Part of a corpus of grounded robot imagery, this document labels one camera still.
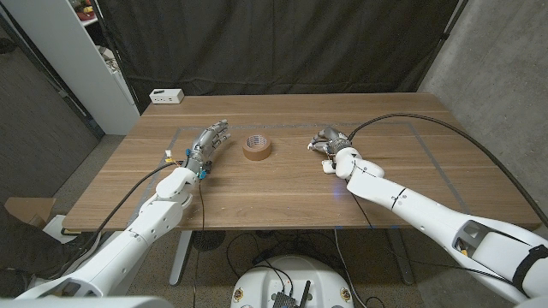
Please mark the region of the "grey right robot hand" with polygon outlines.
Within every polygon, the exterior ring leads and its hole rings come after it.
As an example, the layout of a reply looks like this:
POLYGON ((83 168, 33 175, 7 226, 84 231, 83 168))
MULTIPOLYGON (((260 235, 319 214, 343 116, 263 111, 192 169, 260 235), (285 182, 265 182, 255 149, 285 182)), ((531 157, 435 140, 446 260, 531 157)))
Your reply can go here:
POLYGON ((307 145, 309 151, 319 151, 327 155, 336 155, 340 150, 351 147, 348 136, 333 127, 319 131, 307 145))

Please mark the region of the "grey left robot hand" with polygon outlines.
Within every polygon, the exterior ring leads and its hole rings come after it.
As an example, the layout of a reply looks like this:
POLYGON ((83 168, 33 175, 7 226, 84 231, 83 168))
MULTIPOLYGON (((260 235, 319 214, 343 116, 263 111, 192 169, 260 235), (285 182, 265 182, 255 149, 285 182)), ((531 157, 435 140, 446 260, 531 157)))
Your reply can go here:
POLYGON ((183 166, 193 171, 198 177, 204 178, 211 173, 210 156, 229 138, 228 121, 223 119, 214 123, 199 134, 191 147, 187 149, 187 159, 183 166))

